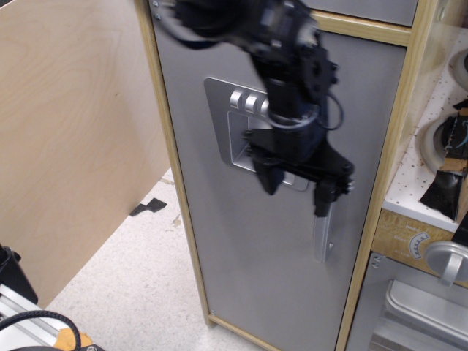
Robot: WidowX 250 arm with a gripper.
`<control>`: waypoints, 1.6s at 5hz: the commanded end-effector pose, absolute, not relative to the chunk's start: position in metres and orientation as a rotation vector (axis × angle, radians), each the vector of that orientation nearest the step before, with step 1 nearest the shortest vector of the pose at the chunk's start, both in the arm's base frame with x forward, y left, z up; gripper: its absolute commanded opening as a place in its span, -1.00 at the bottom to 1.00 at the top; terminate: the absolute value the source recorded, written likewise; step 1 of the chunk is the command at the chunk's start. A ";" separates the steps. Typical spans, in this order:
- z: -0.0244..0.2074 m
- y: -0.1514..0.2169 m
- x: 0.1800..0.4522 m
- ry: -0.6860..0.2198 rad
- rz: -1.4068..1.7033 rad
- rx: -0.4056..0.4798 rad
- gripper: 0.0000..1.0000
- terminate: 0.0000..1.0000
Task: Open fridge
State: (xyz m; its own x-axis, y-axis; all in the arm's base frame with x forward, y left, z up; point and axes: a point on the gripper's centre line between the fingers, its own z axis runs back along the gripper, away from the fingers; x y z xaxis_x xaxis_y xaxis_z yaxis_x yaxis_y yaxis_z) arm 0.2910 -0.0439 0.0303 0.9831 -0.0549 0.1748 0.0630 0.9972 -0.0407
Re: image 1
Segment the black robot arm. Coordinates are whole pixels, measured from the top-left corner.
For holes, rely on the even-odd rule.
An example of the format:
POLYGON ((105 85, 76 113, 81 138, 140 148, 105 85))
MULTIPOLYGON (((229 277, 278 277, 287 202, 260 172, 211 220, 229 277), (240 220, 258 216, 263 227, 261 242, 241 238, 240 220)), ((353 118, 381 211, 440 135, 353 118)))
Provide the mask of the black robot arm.
POLYGON ((171 1, 174 18, 197 35, 179 38, 192 50, 229 43, 249 54, 268 96, 268 129, 248 129, 248 144, 263 189, 273 194, 285 173, 313 181, 315 215, 327 217, 350 191, 353 164, 327 134, 337 66, 301 1, 171 1))

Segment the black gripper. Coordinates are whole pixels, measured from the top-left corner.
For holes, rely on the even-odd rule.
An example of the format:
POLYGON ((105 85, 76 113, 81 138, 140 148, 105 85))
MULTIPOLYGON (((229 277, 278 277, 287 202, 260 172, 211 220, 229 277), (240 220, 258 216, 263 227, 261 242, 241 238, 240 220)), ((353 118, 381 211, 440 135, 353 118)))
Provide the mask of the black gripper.
POLYGON ((353 164, 328 143, 327 134, 333 130, 328 125, 328 107, 313 105, 301 119, 270 114, 268 123, 271 129, 244 133, 262 188, 274 195, 286 172, 313 181, 314 214, 327 217, 332 203, 353 190, 354 171, 353 164))

